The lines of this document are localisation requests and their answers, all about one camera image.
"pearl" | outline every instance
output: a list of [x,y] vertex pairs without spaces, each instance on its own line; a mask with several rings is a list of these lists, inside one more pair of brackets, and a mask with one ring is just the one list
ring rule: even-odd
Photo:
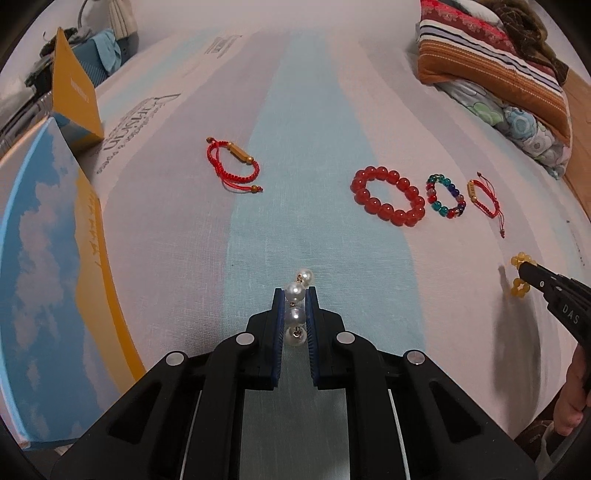
[[291,346],[300,346],[306,342],[308,334],[302,325],[294,325],[285,331],[285,342]]
[[306,323],[306,313],[301,307],[293,307],[285,311],[285,326],[303,325]]
[[301,268],[295,274],[295,281],[302,283],[307,288],[314,283],[314,274],[309,268]]
[[293,281],[285,286],[285,299],[289,302],[297,303],[304,300],[306,296],[306,287],[301,283]]

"cardboard box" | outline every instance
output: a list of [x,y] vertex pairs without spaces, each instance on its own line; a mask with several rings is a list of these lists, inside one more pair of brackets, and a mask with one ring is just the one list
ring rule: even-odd
[[95,87],[61,28],[57,30],[54,55],[51,115],[56,119],[72,153],[76,155],[105,137]]

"red bead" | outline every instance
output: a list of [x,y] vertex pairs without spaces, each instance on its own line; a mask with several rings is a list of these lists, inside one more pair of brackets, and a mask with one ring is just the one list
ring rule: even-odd
[[365,188],[365,180],[363,180],[363,179],[354,178],[353,181],[351,182],[351,191],[354,193],[357,192],[358,190],[361,190],[364,188]]
[[365,170],[358,170],[357,173],[355,173],[355,178],[367,180],[368,174]]
[[376,168],[375,167],[365,167],[365,173],[367,173],[367,175],[368,175],[368,180],[373,180],[375,178]]
[[355,201],[360,205],[365,205],[368,202],[369,197],[371,197],[371,195],[369,194],[368,189],[357,190]]
[[399,179],[400,173],[398,173],[396,170],[390,170],[388,172],[388,176],[386,177],[386,181],[392,185],[396,185]]
[[417,214],[417,217],[419,220],[425,216],[425,207],[422,207],[422,206],[415,207],[415,208],[413,208],[413,210]]
[[365,204],[365,211],[375,215],[378,213],[379,208],[382,206],[382,202],[379,201],[376,197],[371,197],[368,202]]
[[410,201],[410,204],[413,207],[424,207],[425,206],[425,199],[421,196],[415,197]]
[[407,188],[406,191],[404,192],[404,196],[409,200],[412,200],[412,199],[418,197],[418,188],[416,188],[416,187]]
[[385,180],[388,176],[388,169],[386,167],[378,167],[375,169],[375,177],[378,180]]
[[398,183],[396,184],[396,186],[398,187],[398,190],[400,190],[401,192],[405,192],[407,188],[410,187],[410,180],[406,177],[402,177]]
[[378,210],[378,216],[382,220],[390,220],[392,218],[392,214],[394,213],[394,207],[389,203],[384,203]]
[[407,212],[407,219],[406,219],[406,222],[404,222],[404,224],[406,226],[415,226],[418,221],[419,221],[419,218],[418,218],[417,212],[415,212],[414,210],[409,210]]
[[396,226],[403,226],[406,222],[406,212],[404,210],[396,210],[392,214],[390,221]]

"metal screw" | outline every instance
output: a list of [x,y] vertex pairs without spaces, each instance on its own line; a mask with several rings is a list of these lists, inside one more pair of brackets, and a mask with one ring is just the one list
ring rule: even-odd
[[255,336],[251,333],[241,333],[236,337],[236,343],[238,345],[250,345],[252,342],[255,341]]
[[176,367],[184,362],[184,355],[181,352],[169,353],[166,357],[166,363],[171,367]]
[[355,341],[355,335],[353,335],[351,332],[340,332],[336,336],[336,341],[339,343],[344,343],[345,345],[348,345],[348,344],[353,343]]
[[413,350],[412,352],[409,352],[407,355],[407,359],[413,365],[421,365],[425,362],[425,356],[417,350]]

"pillow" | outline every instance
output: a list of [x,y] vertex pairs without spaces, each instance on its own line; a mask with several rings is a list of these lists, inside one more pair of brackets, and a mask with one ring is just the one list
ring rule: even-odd
[[570,145],[568,108],[554,72],[519,58],[506,33],[438,0],[421,0],[418,40],[422,83],[470,80],[531,112]]

